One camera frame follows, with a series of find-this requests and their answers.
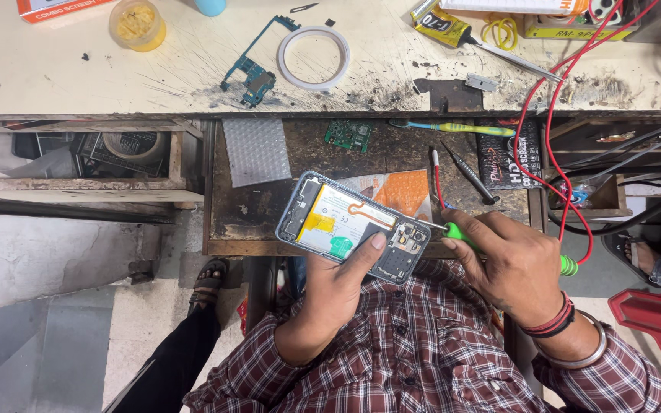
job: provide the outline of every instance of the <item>black pants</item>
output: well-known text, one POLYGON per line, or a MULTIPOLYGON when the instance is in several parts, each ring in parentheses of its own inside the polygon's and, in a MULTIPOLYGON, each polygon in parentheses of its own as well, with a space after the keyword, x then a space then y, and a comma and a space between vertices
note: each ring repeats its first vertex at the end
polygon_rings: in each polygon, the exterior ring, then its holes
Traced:
POLYGON ((215 308, 198 307, 162 340, 104 413, 177 413, 220 336, 215 308))

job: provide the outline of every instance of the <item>smartphone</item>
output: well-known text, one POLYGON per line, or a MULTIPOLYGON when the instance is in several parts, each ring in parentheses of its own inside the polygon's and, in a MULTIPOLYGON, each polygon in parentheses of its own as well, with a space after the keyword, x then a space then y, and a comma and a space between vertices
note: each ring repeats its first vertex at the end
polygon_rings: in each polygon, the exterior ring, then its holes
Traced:
POLYGON ((307 171, 300 176, 275 234, 293 246, 344 262, 380 231, 386 235, 386 247, 368 274, 403 284, 430 241, 430 228, 307 171))

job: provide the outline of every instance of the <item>fingernail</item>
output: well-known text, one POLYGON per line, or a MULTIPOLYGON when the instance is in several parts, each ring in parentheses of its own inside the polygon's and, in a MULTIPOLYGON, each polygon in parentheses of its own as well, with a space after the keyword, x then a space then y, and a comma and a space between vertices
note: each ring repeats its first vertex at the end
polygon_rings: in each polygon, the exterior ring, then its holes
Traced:
POLYGON ((449 249, 454 250, 454 249, 457 248, 457 246, 455 245, 455 242, 450 238, 442 238, 442 239, 440 239, 440 242, 443 242, 443 245, 448 247, 449 249))
POLYGON ((377 232, 372 238, 372 246, 375 249, 382 249, 386 245, 386 236, 383 232, 377 232))

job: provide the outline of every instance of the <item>red wire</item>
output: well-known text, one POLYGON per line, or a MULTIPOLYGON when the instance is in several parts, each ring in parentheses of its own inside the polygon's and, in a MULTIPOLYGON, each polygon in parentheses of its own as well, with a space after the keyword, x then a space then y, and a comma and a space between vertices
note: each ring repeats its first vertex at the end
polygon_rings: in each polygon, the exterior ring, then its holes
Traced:
MULTIPOLYGON (((614 6, 614 7, 612 8, 611 12, 610 12, 609 15, 607 16, 607 18, 604 20, 604 23, 599 27, 599 29, 598 29, 595 33, 593 33, 593 36, 591 37, 591 39, 585 44, 585 46, 580 50, 580 52, 578 52, 575 56, 570 57, 570 58, 568 58, 568 59, 566 59, 566 60, 560 62, 559 64, 557 64, 557 65, 556 65, 553 69, 551 69, 550 71, 554 73, 554 72, 555 72, 556 70, 558 70, 559 68, 562 68, 566 63, 568 63, 568 62, 570 62, 570 61, 573 61, 573 64, 570 65, 570 67, 568 67, 568 69, 565 71, 565 74, 562 76, 563 79, 565 79, 565 78, 567 77, 568 73, 570 73, 570 70, 572 70, 572 68, 573 68, 573 66, 575 65, 575 63, 576 63, 576 62, 577 62, 577 61, 583 56, 583 54, 585 54, 585 53, 587 53, 587 52, 590 52, 590 51, 593 50, 595 47, 601 45, 601 43, 603 43, 603 42, 605 42, 605 41, 608 41, 609 39, 611 39, 611 37, 614 37, 614 36, 616 36, 618 33, 623 32, 627 27, 630 27, 631 25, 633 25, 634 23, 636 23, 639 19, 641 19, 645 14, 647 14, 647 12, 648 12, 652 7, 654 7, 658 2, 660 2, 660 1, 661 1, 661 0, 653 0, 653 2, 650 3, 650 4, 649 4, 649 5, 648 5, 648 6, 647 6, 647 7, 646 7, 641 13, 639 13, 639 14, 634 18, 634 20, 630 21, 630 22, 627 23, 627 24, 624 24, 622 27, 620 27, 619 29, 617 29, 617 30, 614 31, 613 33, 609 34, 608 36, 604 37, 603 39, 601 39, 601 41, 597 42, 596 44, 592 44, 593 41, 599 36, 599 34, 601 33, 601 31, 603 31, 603 29, 605 28, 606 24, 607 24, 607 23, 609 22, 609 20, 611 19, 611 15, 613 15, 613 13, 615 13, 615 11, 619 8, 619 6, 620 6, 620 4, 621 4, 621 2, 622 2, 622 0, 619 0, 619 1, 617 2, 617 5, 614 6)), ((530 101, 532 100, 532 98, 534 97, 535 92, 537 91, 537 89, 538 89, 538 88, 539 88, 544 82, 545 82, 545 79, 544 79, 544 78, 540 79, 540 80, 537 82, 537 84, 535 85, 535 87, 532 89, 532 91, 529 92, 529 95, 528 95, 527 99, 526 99, 525 102, 524 102, 524 107, 522 108, 522 112, 521 112, 521 115, 520 115, 520 117, 519 117, 519 125, 518 125, 518 127, 517 127, 516 135, 515 135, 515 137, 514 137, 514 147, 515 147, 515 148, 518 148, 518 147, 519 147, 519 135, 520 135, 520 133, 521 133, 521 126, 522 126, 522 124, 524 123, 524 118, 525 118, 525 116, 527 115, 527 108, 529 107, 529 102, 530 102, 530 101)), ((554 95, 553 95, 553 97, 552 97, 552 101, 551 101, 551 103, 550 103, 549 114, 548 114, 548 120, 547 120, 547 127, 546 127, 546 132, 545 132, 545 137, 546 137, 546 139, 545 139, 545 143, 546 143, 546 147, 547 147, 547 153, 548 153, 548 156, 549 156, 550 160, 552 161, 552 164, 555 166, 555 169, 557 170, 558 174, 560 174, 560 175, 563 177, 563 179, 564 179, 564 181, 565 181, 565 184, 566 184, 566 186, 568 187, 568 196, 565 197, 562 193, 560 193, 560 191, 558 191, 557 189, 555 189, 552 185, 548 184, 547 182, 545 182, 544 180, 538 178, 537 176, 535 176, 535 175, 533 175, 533 174, 530 174, 530 173, 529 173, 527 170, 525 170, 525 169, 521 166, 521 164, 519 163, 519 157, 518 157, 518 156, 514 156, 514 161, 515 161, 515 163, 517 164, 517 167, 519 167, 520 171, 522 171, 524 174, 526 174, 526 175, 529 176, 530 178, 536 180, 537 182, 543 184, 544 186, 546 186, 547 188, 549 188, 550 190, 552 190, 555 194, 557 194, 558 196, 560 196, 560 197, 565 201, 565 206, 564 206, 564 208, 563 208, 563 222, 561 223, 561 226, 560 226, 560 236, 559 236, 559 239, 560 239, 561 242, 562 242, 562 240, 563 240, 563 233, 564 233, 564 230, 565 230, 565 218, 566 218, 566 215, 567 215, 567 213, 568 213, 568 209, 569 209, 570 207, 572 207, 572 204, 571 204, 571 200, 570 200, 570 199, 571 199, 571 197, 572 197, 572 195, 573 195, 573 186, 572 186, 572 183, 570 182, 570 180, 567 178, 567 176, 566 176, 566 175, 562 172, 562 170, 560 169, 560 165, 558 165, 558 164, 557 164, 557 161, 555 160, 555 156, 553 155, 553 153, 552 153, 552 149, 550 148, 549 132, 550 132, 551 124, 552 124, 552 114, 553 114, 553 112, 554 112, 555 102, 556 102, 557 96, 558 96, 558 94, 559 94, 559 92, 560 92, 560 88, 562 87, 562 85, 563 85, 563 82, 562 82, 562 81, 558 83, 558 85, 557 85, 557 87, 556 87, 556 89, 555 89, 555 93, 554 93, 554 95)), ((591 232, 591 227, 590 227, 590 226, 588 225, 588 223, 585 221, 585 219, 583 218, 583 215, 580 213, 580 211, 579 211, 577 208, 573 208, 573 210, 574 210, 575 214, 578 216, 578 218, 580 219, 580 221, 583 223, 583 225, 584 225, 584 227, 585 227, 585 230, 588 232, 588 251, 587 251, 586 254, 583 256, 583 258, 581 258, 581 259, 578 261, 578 265, 581 265, 581 264, 583 264, 584 262, 586 262, 586 261, 591 257, 591 252, 593 251, 593 233, 591 232)))
POLYGON ((440 165, 435 165, 435 186, 438 190, 438 201, 440 202, 440 208, 445 211, 445 203, 443 203, 443 192, 440 191, 440 165))

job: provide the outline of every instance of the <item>phone frame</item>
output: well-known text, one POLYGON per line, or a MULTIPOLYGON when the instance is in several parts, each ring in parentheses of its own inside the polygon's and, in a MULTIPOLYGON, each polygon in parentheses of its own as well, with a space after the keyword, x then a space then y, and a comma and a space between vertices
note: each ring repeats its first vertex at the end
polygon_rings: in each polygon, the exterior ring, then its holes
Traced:
MULTIPOLYGON (((323 176, 321 174, 318 174, 317 172, 314 171, 307 171, 304 174, 302 174, 298 180, 298 183, 295 185, 295 189, 292 191, 292 194, 290 196, 290 199, 287 203, 287 207, 285 208, 282 217, 280 218, 280 222, 277 225, 277 229, 275 230, 275 236, 280 239, 280 241, 286 242, 292 246, 298 247, 299 249, 303 249, 309 252, 312 252, 314 254, 318 254, 321 257, 330 259, 332 261, 338 262, 338 263, 343 263, 345 259, 341 259, 336 257, 333 254, 329 254, 328 252, 325 252, 323 250, 315 250, 312 249, 311 247, 307 247, 305 245, 302 245, 295 241, 297 238, 296 234, 293 234, 289 231, 285 231, 285 229, 292 223, 292 219, 295 216, 294 212, 298 209, 300 209, 300 203, 303 202, 302 199, 304 199, 304 195, 300 194, 300 191, 303 190, 305 187, 305 184, 308 180, 310 179, 317 179, 320 183, 320 187, 322 187, 322 184, 327 184, 333 187, 334 189, 344 192, 344 194, 349 195, 351 197, 354 197, 355 199, 358 199, 360 202, 365 202, 366 204, 369 204, 370 206, 377 208, 381 211, 384 211, 387 214, 390 214, 394 216, 397 220, 394 221, 394 226, 392 229, 389 231, 389 236, 387 237, 387 243, 384 248, 384 252, 382 253, 381 258, 374 263, 372 268, 369 270, 368 274, 374 277, 381 278, 385 281, 390 281, 395 284, 403 284, 409 276, 412 274, 414 271, 415 265, 417 265, 417 262, 419 259, 422 257, 422 252, 425 250, 425 247, 427 246, 427 243, 430 241, 430 238, 432 237, 432 232, 429 227, 426 225, 421 224, 418 221, 415 221, 406 215, 403 215, 399 213, 399 211, 392 210, 389 207, 385 207, 379 202, 374 201, 371 198, 368 198, 356 191, 353 191, 337 182, 335 182, 333 179, 330 179, 326 176, 323 176), (412 254, 406 251, 402 251, 404 254, 411 255, 413 257, 407 258, 405 260, 404 265, 408 266, 409 268, 404 271, 403 275, 399 275, 399 272, 397 274, 390 273, 388 271, 385 271, 384 268, 381 268, 384 264, 387 263, 387 259, 392 258, 392 255, 394 254, 394 257, 397 258, 402 252, 399 251, 397 247, 394 247, 394 235, 399 232, 400 227, 403 225, 407 225, 407 227, 412 226, 415 231, 420 231, 424 234, 425 239, 422 241, 417 241, 418 244, 420 244, 420 249, 416 253, 412 254)), ((312 208, 312 204, 315 202, 315 199, 317 198, 317 192, 315 193, 315 198, 313 198, 310 201, 305 200, 306 204, 309 204, 310 206, 308 207, 308 212, 312 208)))

